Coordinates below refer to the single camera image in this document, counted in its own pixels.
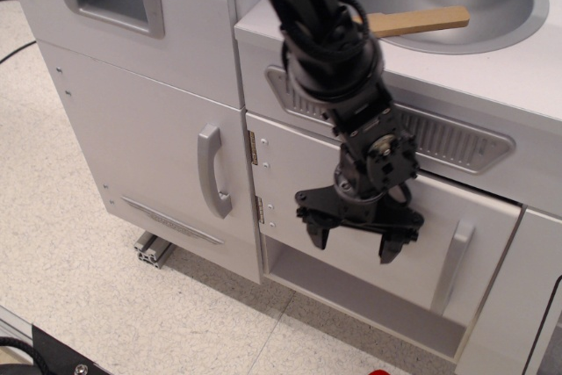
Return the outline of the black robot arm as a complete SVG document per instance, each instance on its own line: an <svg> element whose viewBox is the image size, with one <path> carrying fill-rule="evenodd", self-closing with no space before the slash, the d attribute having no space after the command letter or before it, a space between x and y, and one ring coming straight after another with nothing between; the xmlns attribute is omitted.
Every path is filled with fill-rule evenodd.
<svg viewBox="0 0 562 375"><path fill-rule="evenodd" d="M270 2L288 85L322 109L342 142L333 184L297 192L297 215L319 249L336 227L379 234L380 261L390 263L423 224L407 188L419 164L414 136L383 82L382 52L364 8L357 0Z"/></svg>

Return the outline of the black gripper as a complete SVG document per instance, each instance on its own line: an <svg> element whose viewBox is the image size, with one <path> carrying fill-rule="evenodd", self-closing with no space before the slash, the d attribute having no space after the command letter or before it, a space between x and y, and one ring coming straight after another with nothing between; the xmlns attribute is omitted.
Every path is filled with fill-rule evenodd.
<svg viewBox="0 0 562 375"><path fill-rule="evenodd" d="M412 194L402 182L388 191L359 198L340 185L298 191L297 216L306 224L313 245L327 247L331 229L350 227L382 236L379 245L381 264L391 263L404 244L416 241L424 218L409 205Z"/></svg>

